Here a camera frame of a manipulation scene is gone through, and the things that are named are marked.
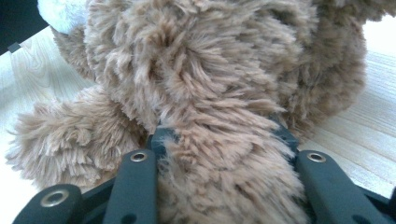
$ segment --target teddy bear body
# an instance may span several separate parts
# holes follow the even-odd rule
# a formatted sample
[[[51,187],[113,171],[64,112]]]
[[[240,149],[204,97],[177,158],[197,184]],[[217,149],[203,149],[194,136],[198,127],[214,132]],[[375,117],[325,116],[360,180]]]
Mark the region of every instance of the teddy bear body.
[[[395,3],[87,4],[87,24],[54,33],[97,85],[21,116],[8,159],[24,177],[40,187],[96,185],[161,121],[178,136],[164,139],[159,161],[161,222],[307,222],[293,155],[269,116],[304,140],[351,105],[364,87],[361,26],[394,14]]]

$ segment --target teddy bear leg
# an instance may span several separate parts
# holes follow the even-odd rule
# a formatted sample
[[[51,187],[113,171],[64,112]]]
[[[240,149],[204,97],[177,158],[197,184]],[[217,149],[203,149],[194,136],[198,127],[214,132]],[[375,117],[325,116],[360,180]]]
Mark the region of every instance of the teddy bear leg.
[[[82,91],[74,102],[35,105],[32,114],[19,116],[14,134],[7,163],[40,189],[100,184],[146,137],[98,86]]]

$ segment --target teddy bear arm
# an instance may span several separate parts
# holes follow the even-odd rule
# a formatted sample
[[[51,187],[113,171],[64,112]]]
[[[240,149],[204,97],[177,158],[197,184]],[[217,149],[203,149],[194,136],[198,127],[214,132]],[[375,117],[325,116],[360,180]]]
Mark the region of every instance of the teddy bear arm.
[[[381,21],[386,14],[396,16],[396,2],[387,0],[336,0],[338,7],[349,11],[359,21]]]
[[[55,43],[64,60],[71,64],[82,77],[95,80],[85,52],[84,29],[85,26],[81,25],[74,28],[69,35],[65,35],[51,27]]]
[[[145,132],[100,87],[74,102],[37,104],[19,116],[8,163],[40,188],[92,187],[114,175],[121,156],[138,149]]]
[[[318,12],[318,28],[304,53],[310,60],[284,76],[296,89],[281,96],[287,109],[282,119],[301,142],[317,124],[353,105],[366,82],[362,22],[338,7]]]

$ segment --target brown teddy bear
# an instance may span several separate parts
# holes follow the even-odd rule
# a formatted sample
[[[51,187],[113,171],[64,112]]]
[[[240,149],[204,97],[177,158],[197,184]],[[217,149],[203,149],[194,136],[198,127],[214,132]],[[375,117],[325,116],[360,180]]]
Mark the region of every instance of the brown teddy bear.
[[[97,84],[73,102],[37,104],[20,116],[8,162],[40,188],[92,187],[114,176],[121,156],[143,147],[161,121],[177,135],[163,140],[159,161],[163,223],[306,223],[304,187],[287,162],[293,154],[269,117],[304,141],[350,106],[364,87],[361,27],[396,14],[387,0],[39,8],[64,58]]]

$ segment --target plush toy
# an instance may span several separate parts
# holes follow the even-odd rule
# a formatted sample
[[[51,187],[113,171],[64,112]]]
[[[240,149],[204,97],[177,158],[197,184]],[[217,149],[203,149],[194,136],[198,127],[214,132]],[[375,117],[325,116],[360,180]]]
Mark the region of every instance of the plush toy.
[[[40,187],[91,187],[161,121],[163,223],[306,223],[272,134],[300,140],[364,86],[361,27],[388,0],[40,0],[64,58],[96,85],[19,117],[8,162]]]

